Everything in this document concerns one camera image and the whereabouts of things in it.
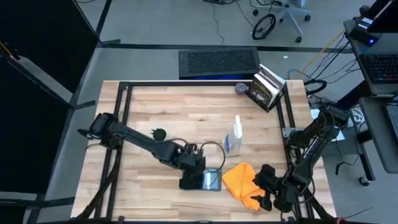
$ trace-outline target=concrete floor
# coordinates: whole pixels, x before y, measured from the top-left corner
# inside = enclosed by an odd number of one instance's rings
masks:
[[[305,8],[312,11],[312,20],[304,22],[302,16],[297,17],[305,33],[300,44],[294,42],[297,33],[288,20],[282,24],[278,23],[266,40],[254,41],[250,35],[251,26],[245,21],[236,4],[216,6],[216,17],[220,22],[220,34],[225,38],[225,45],[324,47],[343,30],[342,23],[345,19],[357,15],[358,9],[363,4],[372,2],[308,0]],[[252,15],[249,1],[240,0],[239,3],[250,21],[258,20]],[[94,28],[97,26],[104,4],[105,0],[80,4]],[[124,44],[218,45],[221,43],[221,38],[216,34],[212,12],[213,8],[201,0],[114,0],[100,37],[101,40],[121,39]],[[260,15],[265,13],[264,10],[260,11]],[[96,49],[79,102],[98,99],[103,80],[178,80],[177,55],[178,50]],[[259,52],[259,55],[261,63],[276,74],[287,78],[287,72],[291,68],[303,69],[317,53]],[[352,59],[354,59],[352,54],[340,55],[322,77],[337,71]],[[320,60],[317,60],[307,69],[307,73],[314,71],[319,63]],[[328,80],[333,81],[342,74],[338,73]],[[362,80],[361,72],[353,72],[339,82],[329,85],[318,95],[338,100]],[[95,108],[91,107],[74,114],[47,199],[71,197],[76,194],[86,146],[86,140],[78,135],[77,129],[87,128],[92,122],[94,113]],[[393,209],[398,207],[398,193],[395,191],[398,175],[387,174],[384,171],[372,142],[366,143],[366,150],[377,179],[369,187],[363,187],[357,181],[358,177],[364,175],[360,161],[353,167],[342,167],[340,175],[336,176],[335,166],[340,162],[336,149],[332,147],[323,156],[336,212],[339,217],[347,217],[373,207],[349,220],[394,223],[391,214],[395,212]],[[344,156],[346,161],[353,161],[355,157]],[[70,216],[71,209],[72,206],[43,209],[39,221],[66,220]]]

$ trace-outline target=chair wheel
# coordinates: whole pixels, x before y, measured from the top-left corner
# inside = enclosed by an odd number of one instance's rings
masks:
[[[370,180],[368,180],[367,178],[366,178],[366,176],[363,176],[363,177],[360,177],[360,178],[358,178],[358,181],[359,181],[359,183],[362,185],[362,186],[369,186],[370,184],[371,184],[371,182],[370,182]]]

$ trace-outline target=book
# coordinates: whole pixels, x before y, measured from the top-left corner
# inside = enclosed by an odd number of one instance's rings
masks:
[[[259,72],[254,75],[249,87],[249,96],[260,106],[267,106],[275,102],[280,95],[286,80],[277,76],[268,68],[260,64]]]

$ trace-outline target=yellow cable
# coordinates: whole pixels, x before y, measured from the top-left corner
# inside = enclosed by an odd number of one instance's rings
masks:
[[[305,70],[308,68],[308,66],[310,66],[334,41],[336,41],[338,38],[339,38],[339,36],[341,36],[342,34],[344,34],[344,32],[345,32],[345,30],[343,30],[343,31],[341,31],[338,35],[337,35],[337,37],[335,37],[331,42],[329,42],[329,44],[328,45],[326,45],[326,47],[324,47],[319,53],[318,53],[318,55],[317,56],[315,56],[311,61],[310,61],[310,63],[308,63],[308,65],[299,73],[299,75],[297,75],[294,79],[297,79],[298,77],[300,77],[301,76],[301,74],[303,74],[304,72],[305,72]]]
[[[4,48],[4,50],[6,50],[6,52],[7,52],[7,54],[9,54],[11,57],[13,57],[12,56],[12,54],[11,54],[11,52],[7,49],[7,47],[6,46],[4,46],[4,44],[2,44],[2,42],[0,41],[0,46],[1,47],[3,47]]]

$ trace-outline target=wooden tabletop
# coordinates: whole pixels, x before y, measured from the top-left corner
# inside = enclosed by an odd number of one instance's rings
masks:
[[[103,83],[96,114],[113,112],[118,83]],[[312,118],[303,82],[288,81],[287,85],[296,126],[304,128],[312,122]],[[124,101],[119,117],[122,116],[123,106]],[[127,125],[137,131],[150,136],[152,129],[163,128],[167,131],[167,138],[180,137],[198,144],[211,140],[222,142],[238,114],[243,127],[241,155],[227,158],[223,173],[241,162],[249,163],[256,171],[263,164],[270,164],[276,168],[277,175],[283,175],[287,168],[276,108],[266,113],[246,95],[237,95],[234,86],[134,86],[129,110]],[[287,113],[284,114],[289,126]],[[72,217],[83,211],[98,190],[105,153],[105,148],[101,146],[87,150]],[[218,167],[223,160],[221,149],[212,145],[205,146],[205,156],[208,167]],[[113,220],[120,215],[125,216],[126,220],[137,221],[280,220],[280,212],[276,209],[254,212],[245,208],[224,184],[220,192],[180,190],[178,180],[181,176],[180,170],[159,163],[151,153],[126,142]],[[322,159],[314,168],[313,178],[317,188],[316,198],[335,216]],[[109,189],[104,197],[102,217],[105,216],[108,194]]]

